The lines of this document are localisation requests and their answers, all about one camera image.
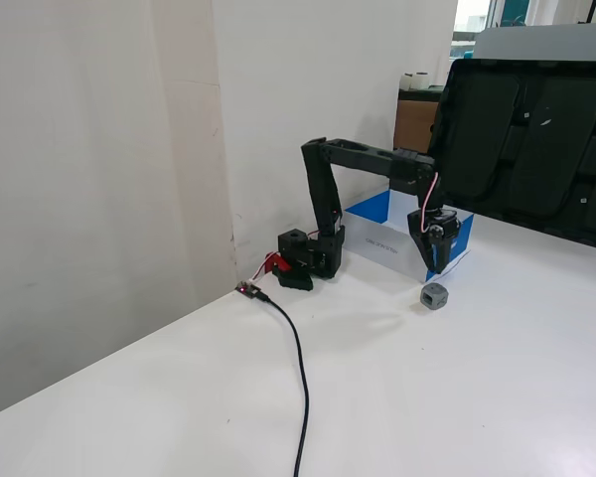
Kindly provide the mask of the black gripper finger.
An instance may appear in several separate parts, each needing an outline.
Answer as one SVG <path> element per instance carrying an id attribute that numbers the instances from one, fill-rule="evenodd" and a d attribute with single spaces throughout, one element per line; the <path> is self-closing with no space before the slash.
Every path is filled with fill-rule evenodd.
<path id="1" fill-rule="evenodd" d="M 417 246 L 421 258 L 428 271 L 435 270 L 434 249 L 427 234 L 412 234 L 415 245 Z"/>
<path id="2" fill-rule="evenodd" d="M 442 238 L 435 245 L 435 272 L 442 273 L 451 261 L 451 251 L 456 238 Z"/>

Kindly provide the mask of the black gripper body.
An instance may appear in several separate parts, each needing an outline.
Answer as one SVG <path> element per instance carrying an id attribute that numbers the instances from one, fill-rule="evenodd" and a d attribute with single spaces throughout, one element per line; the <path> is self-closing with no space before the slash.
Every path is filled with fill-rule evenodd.
<path id="1" fill-rule="evenodd" d="M 418 209 L 407 216 L 409 234 L 422 241 L 439 243 L 455 239 L 461 229 L 457 212 L 448 209 L 436 209 L 423 212 Z"/>

